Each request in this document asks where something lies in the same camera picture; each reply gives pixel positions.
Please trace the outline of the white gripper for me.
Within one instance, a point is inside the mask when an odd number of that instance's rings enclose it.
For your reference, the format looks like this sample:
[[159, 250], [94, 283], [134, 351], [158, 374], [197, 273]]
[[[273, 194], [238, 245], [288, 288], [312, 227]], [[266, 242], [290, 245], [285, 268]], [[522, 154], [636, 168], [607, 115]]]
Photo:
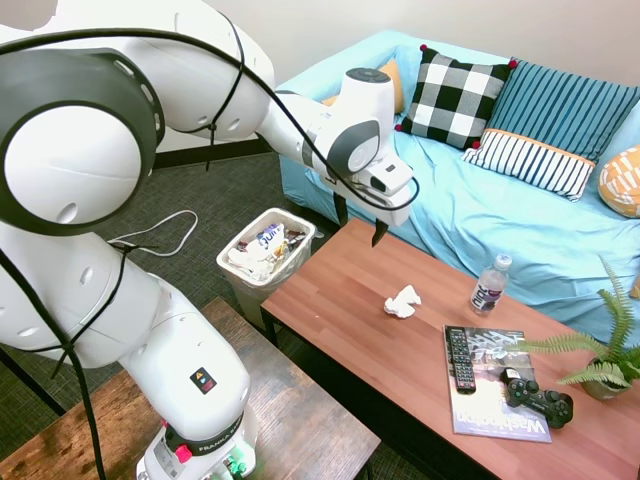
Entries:
[[389, 193], [381, 181], [368, 174], [364, 176], [363, 182], [357, 175], [348, 178], [347, 183], [326, 177], [325, 186], [333, 191], [334, 207], [341, 227], [349, 220], [348, 203], [359, 206], [376, 219], [371, 238], [372, 247], [382, 240], [389, 226], [401, 226], [409, 218], [410, 205], [414, 201], [414, 194], [408, 183], [394, 193]]

